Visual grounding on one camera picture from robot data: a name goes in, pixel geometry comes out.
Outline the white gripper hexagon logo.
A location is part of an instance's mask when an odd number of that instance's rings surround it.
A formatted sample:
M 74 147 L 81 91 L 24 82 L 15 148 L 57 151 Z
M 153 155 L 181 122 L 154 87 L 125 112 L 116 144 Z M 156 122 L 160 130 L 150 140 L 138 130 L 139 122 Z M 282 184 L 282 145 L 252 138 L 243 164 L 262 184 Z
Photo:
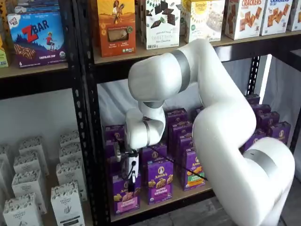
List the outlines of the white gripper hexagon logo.
M 126 160 L 126 175 L 128 176 L 128 191 L 135 191 L 136 177 L 139 172 L 139 153 L 129 153 Z

